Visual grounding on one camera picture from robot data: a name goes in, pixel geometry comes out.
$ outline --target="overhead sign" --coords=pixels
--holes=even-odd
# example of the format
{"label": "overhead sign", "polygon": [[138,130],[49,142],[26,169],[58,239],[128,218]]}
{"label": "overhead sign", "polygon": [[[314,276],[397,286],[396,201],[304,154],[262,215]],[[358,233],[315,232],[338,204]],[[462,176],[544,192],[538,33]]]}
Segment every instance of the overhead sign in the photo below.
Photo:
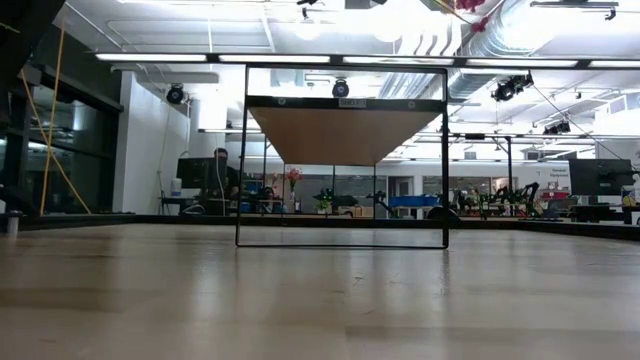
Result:
{"label": "overhead sign", "polygon": [[338,99],[338,106],[347,109],[366,109],[367,99]]}

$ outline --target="stage light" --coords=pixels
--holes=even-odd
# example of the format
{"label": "stage light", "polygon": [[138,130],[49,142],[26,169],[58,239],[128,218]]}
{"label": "stage light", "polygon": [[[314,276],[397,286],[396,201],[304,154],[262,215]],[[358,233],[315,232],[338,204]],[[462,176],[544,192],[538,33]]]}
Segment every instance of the stage light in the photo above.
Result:
{"label": "stage light", "polygon": [[349,96],[349,85],[347,85],[347,80],[338,79],[336,80],[336,84],[333,85],[333,97],[335,98],[343,98]]}
{"label": "stage light", "polygon": [[171,85],[171,89],[167,92],[167,101],[174,105],[182,105],[186,99],[183,88],[182,84]]}
{"label": "stage light", "polygon": [[558,124],[558,132],[559,133],[571,132],[571,127],[569,126],[569,122],[563,121],[560,124]]}
{"label": "stage light", "polygon": [[531,72],[525,76],[512,76],[506,82],[499,82],[498,88],[491,94],[491,97],[495,101],[509,101],[533,84]]}

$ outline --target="black cable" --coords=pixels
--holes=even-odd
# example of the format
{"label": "black cable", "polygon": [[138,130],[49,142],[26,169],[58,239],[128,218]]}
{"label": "black cable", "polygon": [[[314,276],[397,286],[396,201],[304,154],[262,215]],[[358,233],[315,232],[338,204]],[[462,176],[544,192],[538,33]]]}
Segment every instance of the black cable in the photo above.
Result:
{"label": "black cable", "polygon": [[[540,93],[540,95],[549,103],[549,105],[553,106],[554,109],[556,109],[556,111],[558,112],[558,114],[560,114],[560,116],[562,116],[562,118],[568,122],[570,122],[573,126],[575,126],[578,130],[582,131],[582,133],[586,136],[588,136],[589,138],[591,138],[591,140],[593,140],[596,144],[602,146],[603,149],[607,150],[608,152],[610,152],[613,156],[617,157],[620,160],[629,160],[629,159],[623,159],[622,157],[620,157],[620,155],[616,154],[615,152],[613,152],[611,149],[609,149],[607,146],[605,146],[602,142],[600,142],[598,139],[596,139],[595,137],[593,137],[593,135],[589,134],[588,132],[584,131],[584,129],[582,129],[578,124],[576,124],[573,120],[571,120],[568,116],[566,116],[565,114],[562,113],[562,110],[558,109],[558,107],[551,101],[549,100],[549,98],[542,93],[542,91],[540,91],[540,89],[538,89],[537,86],[532,85],[534,89],[536,89],[536,91],[538,93]],[[631,164],[631,168],[633,169],[633,171],[638,171],[635,166],[633,166],[633,164]]]}

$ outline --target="yellow cable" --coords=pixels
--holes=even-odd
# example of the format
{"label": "yellow cable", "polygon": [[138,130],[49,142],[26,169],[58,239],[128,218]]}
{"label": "yellow cable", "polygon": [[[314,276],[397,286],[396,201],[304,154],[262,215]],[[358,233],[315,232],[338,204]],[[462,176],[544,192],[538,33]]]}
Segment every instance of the yellow cable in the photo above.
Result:
{"label": "yellow cable", "polygon": [[40,201],[40,215],[44,214],[44,204],[47,199],[47,183],[49,182],[49,165],[51,164],[51,141],[53,140],[53,122],[56,118],[56,105],[58,104],[58,86],[60,84],[60,66],[62,65],[62,47],[64,46],[64,32],[66,14],[62,16],[60,28],[60,44],[58,45],[58,64],[56,66],[56,79],[53,87],[53,105],[51,106],[51,120],[49,120],[49,141],[47,141],[47,162],[44,167],[44,183],[42,184],[42,200]]}
{"label": "yellow cable", "polygon": [[[50,143],[47,141],[47,135],[44,133],[44,128],[42,127],[42,121],[40,120],[40,116],[38,115],[38,110],[36,109],[36,105],[33,103],[33,96],[31,96],[31,90],[29,90],[29,85],[27,84],[24,70],[21,70],[20,74],[22,75],[22,82],[24,83],[24,89],[27,92],[27,98],[29,99],[29,104],[31,104],[31,110],[33,111],[33,114],[36,117],[36,120],[38,121],[38,128],[40,129],[40,134],[42,135],[44,142],[47,144],[47,148],[51,149],[51,147],[49,146]],[[87,214],[91,214],[91,210],[89,210],[89,207],[87,206],[87,204],[84,203],[84,201],[82,200],[82,197],[80,196],[80,194],[78,194],[78,191],[76,191],[76,188],[73,186],[73,183],[71,183],[71,180],[69,179],[64,169],[62,168],[62,165],[58,161],[58,158],[56,158],[56,154],[53,153],[53,150],[50,150],[50,151],[51,151],[51,157],[53,161],[56,163],[56,165],[58,165],[58,169],[60,170],[60,173],[62,174],[62,177],[64,178],[64,180],[67,182],[67,184],[69,184],[69,187],[73,192],[73,195],[75,195],[76,199],[80,201],[80,204],[82,204],[84,209],[87,211]]]}
{"label": "yellow cable", "polygon": [[9,26],[9,25],[7,25],[7,24],[5,24],[5,23],[0,22],[0,27],[5,28],[7,31],[11,31],[11,32],[14,32],[14,33],[16,33],[16,34],[20,34],[20,31],[18,31],[18,30],[16,30],[16,29],[12,28],[11,26]]}

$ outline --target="glass wall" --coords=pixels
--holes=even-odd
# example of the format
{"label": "glass wall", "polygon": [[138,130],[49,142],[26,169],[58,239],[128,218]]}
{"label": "glass wall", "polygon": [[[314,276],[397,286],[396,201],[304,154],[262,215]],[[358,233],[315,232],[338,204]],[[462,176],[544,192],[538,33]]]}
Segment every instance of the glass wall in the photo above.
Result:
{"label": "glass wall", "polygon": [[[110,210],[111,192],[109,189],[112,187],[113,181],[110,181],[112,175],[110,175],[109,160],[55,147],[53,154],[92,212]],[[46,160],[46,145],[30,142],[26,187],[27,191],[32,194],[33,203],[37,205],[42,199]],[[45,199],[45,210],[48,213],[81,214],[86,212],[53,160],[49,165],[48,176],[49,184]]]}
{"label": "glass wall", "polygon": [[[33,91],[36,109],[49,136],[53,90],[36,87]],[[115,152],[118,123],[113,118],[84,103],[58,95],[52,138],[54,142],[80,150],[112,154]],[[37,120],[31,119],[29,136],[42,139]]]}
{"label": "glass wall", "polygon": [[[39,208],[47,161],[45,137],[49,137],[54,99],[53,90],[45,86],[31,91],[42,123],[26,99],[12,96],[11,128],[6,140],[0,142],[0,169],[5,185],[17,186],[15,191]],[[92,213],[111,211],[118,115],[98,111],[61,92],[53,121],[53,154],[76,191]],[[48,179],[45,213],[86,213],[53,160]]]}

